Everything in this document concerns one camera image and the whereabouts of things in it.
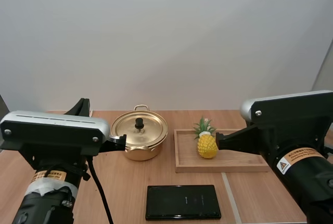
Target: white wall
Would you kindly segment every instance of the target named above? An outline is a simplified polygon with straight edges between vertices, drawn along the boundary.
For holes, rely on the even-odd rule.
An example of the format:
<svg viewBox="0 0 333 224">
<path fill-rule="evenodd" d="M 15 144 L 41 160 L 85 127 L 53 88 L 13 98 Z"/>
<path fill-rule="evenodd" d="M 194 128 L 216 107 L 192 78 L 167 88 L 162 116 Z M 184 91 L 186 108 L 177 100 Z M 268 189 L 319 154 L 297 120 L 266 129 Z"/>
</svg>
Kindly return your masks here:
<svg viewBox="0 0 333 224">
<path fill-rule="evenodd" d="M 313 90 L 333 90 L 333 41 L 313 85 Z"/>
<path fill-rule="evenodd" d="M 236 109 L 311 90 L 333 0 L 0 0 L 9 108 Z"/>
</svg>

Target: wooden tray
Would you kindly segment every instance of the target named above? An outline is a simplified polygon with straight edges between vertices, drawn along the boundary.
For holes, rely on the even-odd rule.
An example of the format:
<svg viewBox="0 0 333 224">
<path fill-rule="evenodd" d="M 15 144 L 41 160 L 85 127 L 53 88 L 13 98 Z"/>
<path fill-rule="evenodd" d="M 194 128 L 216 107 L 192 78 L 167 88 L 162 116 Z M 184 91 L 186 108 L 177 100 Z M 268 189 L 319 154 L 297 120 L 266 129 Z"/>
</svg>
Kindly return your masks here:
<svg viewBox="0 0 333 224">
<path fill-rule="evenodd" d="M 231 134 L 238 129 L 217 129 L 219 133 Z M 260 155 L 231 150 L 220 150 L 212 159 L 202 158 L 194 140 L 192 129 L 175 129 L 176 173 L 216 173 L 216 172 L 267 172 L 270 167 Z"/>
</svg>

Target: wooden table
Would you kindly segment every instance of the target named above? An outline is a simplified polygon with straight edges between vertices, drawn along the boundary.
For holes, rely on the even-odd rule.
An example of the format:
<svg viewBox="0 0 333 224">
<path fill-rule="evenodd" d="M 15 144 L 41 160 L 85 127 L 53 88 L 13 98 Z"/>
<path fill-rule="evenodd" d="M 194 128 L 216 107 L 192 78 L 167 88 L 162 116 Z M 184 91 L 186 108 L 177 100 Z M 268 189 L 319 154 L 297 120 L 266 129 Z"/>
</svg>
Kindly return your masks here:
<svg viewBox="0 0 333 224">
<path fill-rule="evenodd" d="M 116 224 L 172 223 L 145 220 L 148 185 L 215 185 L 221 220 L 177 221 L 193 223 L 303 223 L 304 214 L 273 172 L 267 173 L 175 173 L 173 129 L 192 128 L 201 116 L 213 119 L 218 128 L 244 128 L 238 111 L 157 111 L 169 125 L 162 152 L 155 158 L 135 162 L 122 152 L 103 153 L 94 166 L 104 188 Z M 96 111 L 110 124 L 122 111 Z M 16 151 L 0 153 L 0 223 L 11 223 L 34 174 Z M 74 207 L 74 223 L 107 224 L 107 216 L 93 179 L 82 180 Z"/>
</svg>

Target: white tape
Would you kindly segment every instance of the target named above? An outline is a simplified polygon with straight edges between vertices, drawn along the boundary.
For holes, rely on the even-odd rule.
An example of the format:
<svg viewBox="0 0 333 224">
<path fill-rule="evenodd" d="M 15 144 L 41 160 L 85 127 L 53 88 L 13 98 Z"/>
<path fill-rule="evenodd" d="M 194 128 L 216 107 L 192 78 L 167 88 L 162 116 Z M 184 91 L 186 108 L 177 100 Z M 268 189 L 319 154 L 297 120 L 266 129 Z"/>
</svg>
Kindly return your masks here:
<svg viewBox="0 0 333 224">
<path fill-rule="evenodd" d="M 199 134 L 199 137 L 201 137 L 202 135 L 211 135 L 209 131 L 203 131 Z"/>
<path fill-rule="evenodd" d="M 56 180 L 56 179 L 52 179 L 52 178 L 47 178 L 47 177 L 37 179 L 36 181 L 30 183 L 30 185 L 27 188 L 27 191 L 25 192 L 25 195 L 35 192 L 35 193 L 39 193 L 41 196 L 43 196 L 44 194 L 46 194 L 48 192 L 60 189 L 65 186 L 70 188 L 70 190 L 72 192 L 72 196 L 76 199 L 76 196 L 78 195 L 77 187 L 75 187 L 73 184 L 71 184 L 69 182 Z"/>
</svg>

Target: pineapple leaves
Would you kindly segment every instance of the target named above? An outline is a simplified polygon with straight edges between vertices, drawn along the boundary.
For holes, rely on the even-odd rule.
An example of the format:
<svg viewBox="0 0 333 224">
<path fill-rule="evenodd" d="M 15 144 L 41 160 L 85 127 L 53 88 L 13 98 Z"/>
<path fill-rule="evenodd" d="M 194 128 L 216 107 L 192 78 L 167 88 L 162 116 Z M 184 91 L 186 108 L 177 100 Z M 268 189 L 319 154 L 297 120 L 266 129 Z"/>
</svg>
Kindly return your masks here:
<svg viewBox="0 0 333 224">
<path fill-rule="evenodd" d="M 216 128 L 210 126 L 210 123 L 212 120 L 205 121 L 205 118 L 203 116 L 201 117 L 199 123 L 195 123 L 197 127 L 193 127 L 193 129 L 196 131 L 197 137 L 195 139 L 199 139 L 199 134 L 203 131 L 208 131 L 211 134 L 213 134 L 214 131 L 216 131 Z"/>
</svg>

